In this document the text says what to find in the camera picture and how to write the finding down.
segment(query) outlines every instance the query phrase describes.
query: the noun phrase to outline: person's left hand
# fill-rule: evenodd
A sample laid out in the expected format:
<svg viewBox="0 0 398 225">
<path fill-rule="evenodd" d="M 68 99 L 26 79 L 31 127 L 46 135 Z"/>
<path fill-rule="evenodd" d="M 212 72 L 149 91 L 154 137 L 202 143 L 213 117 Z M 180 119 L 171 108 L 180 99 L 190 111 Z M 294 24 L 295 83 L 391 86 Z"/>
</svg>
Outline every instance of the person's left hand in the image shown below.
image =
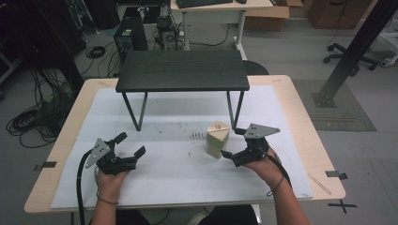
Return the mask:
<svg viewBox="0 0 398 225">
<path fill-rule="evenodd" d="M 123 181 L 130 171 L 120 172 L 118 175 L 105 174 L 102 170 L 98 173 L 99 197 L 111 203 L 117 203 Z"/>
</svg>

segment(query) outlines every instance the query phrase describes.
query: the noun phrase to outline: keyboard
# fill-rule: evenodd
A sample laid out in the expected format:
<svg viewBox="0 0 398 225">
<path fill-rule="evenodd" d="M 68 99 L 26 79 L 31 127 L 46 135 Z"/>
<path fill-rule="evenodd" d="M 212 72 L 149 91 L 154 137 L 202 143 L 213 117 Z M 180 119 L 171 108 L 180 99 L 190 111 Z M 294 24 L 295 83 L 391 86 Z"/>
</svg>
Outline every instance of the keyboard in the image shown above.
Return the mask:
<svg viewBox="0 0 398 225">
<path fill-rule="evenodd" d="M 176 0 L 179 8 L 193 8 L 232 3 L 234 0 Z"/>
</svg>

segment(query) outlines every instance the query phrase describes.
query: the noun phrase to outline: beige container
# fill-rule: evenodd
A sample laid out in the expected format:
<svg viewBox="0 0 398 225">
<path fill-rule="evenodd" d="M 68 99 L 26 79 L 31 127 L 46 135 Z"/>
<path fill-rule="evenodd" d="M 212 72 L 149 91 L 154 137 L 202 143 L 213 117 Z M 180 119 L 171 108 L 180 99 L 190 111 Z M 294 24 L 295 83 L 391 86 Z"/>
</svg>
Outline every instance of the beige container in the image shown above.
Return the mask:
<svg viewBox="0 0 398 225">
<path fill-rule="evenodd" d="M 221 150 L 225 148 L 229 138 L 230 127 L 223 122 L 215 121 L 207 129 L 206 152 L 215 157 L 222 156 Z"/>
</svg>

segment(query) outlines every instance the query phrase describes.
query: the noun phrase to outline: computer mouse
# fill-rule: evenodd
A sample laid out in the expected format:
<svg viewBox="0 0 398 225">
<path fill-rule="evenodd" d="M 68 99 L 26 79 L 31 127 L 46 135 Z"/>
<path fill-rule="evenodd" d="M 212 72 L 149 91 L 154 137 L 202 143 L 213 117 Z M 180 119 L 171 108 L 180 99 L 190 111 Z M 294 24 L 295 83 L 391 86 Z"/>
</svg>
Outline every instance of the computer mouse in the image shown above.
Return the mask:
<svg viewBox="0 0 398 225">
<path fill-rule="evenodd" d="M 236 0 L 236 1 L 240 4 L 246 4 L 248 2 L 248 0 Z"/>
</svg>

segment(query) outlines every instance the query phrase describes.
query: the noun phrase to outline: table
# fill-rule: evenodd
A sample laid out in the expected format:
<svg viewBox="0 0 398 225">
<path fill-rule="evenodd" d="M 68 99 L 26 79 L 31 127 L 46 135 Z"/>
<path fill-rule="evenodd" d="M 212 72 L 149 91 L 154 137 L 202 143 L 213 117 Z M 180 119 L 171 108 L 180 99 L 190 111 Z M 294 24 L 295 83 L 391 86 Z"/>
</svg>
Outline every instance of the table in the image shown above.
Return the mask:
<svg viewBox="0 0 398 225">
<path fill-rule="evenodd" d="M 140 131 L 148 92 L 226 91 L 231 126 L 234 128 L 244 92 L 249 88 L 239 51 L 133 51 L 125 60 L 116 92 L 122 93 L 132 122 Z M 240 92 L 235 118 L 230 91 Z M 145 93 L 138 123 L 126 95 L 131 92 Z"/>
<path fill-rule="evenodd" d="M 187 13 L 202 13 L 202 18 L 204 21 L 212 20 L 216 23 L 236 23 L 238 22 L 237 36 L 236 36 L 236 46 L 237 49 L 240 50 L 242 54 L 242 59 L 246 60 L 246 54 L 243 50 L 241 40 L 243 33 L 243 25 L 245 23 L 245 13 L 247 9 L 261 9 L 261 8 L 270 8 L 273 5 L 269 0 L 250 0 L 246 4 L 240 4 L 236 0 L 232 3 L 228 4 L 219 4 L 205 7 L 187 7 L 187 8 L 179 8 L 176 4 L 176 0 L 172 0 L 170 3 L 170 9 L 173 12 L 182 12 L 182 23 L 183 23 L 183 31 L 184 31 L 184 50 L 190 49 L 190 42 L 187 36 Z M 230 12 L 239 12 L 238 19 L 234 13 Z M 232 21 L 226 21 L 226 17 L 233 17 Z"/>
<path fill-rule="evenodd" d="M 334 167 L 290 78 L 284 75 L 250 76 L 248 78 L 251 85 L 272 85 L 275 89 L 300 159 L 308 174 L 314 193 L 311 201 L 342 199 L 345 195 L 344 187 L 338 177 L 327 177 L 325 173 L 325 171 L 334 171 Z M 24 210 L 27 213 L 62 212 L 53 210 L 50 206 L 65 161 L 73 148 L 97 90 L 106 87 L 115 88 L 116 84 L 117 79 L 92 79 L 84 83 L 53 150 L 47 158 L 47 161 L 56 161 L 57 163 L 54 168 L 42 169 L 38 181 L 26 201 Z"/>
</svg>

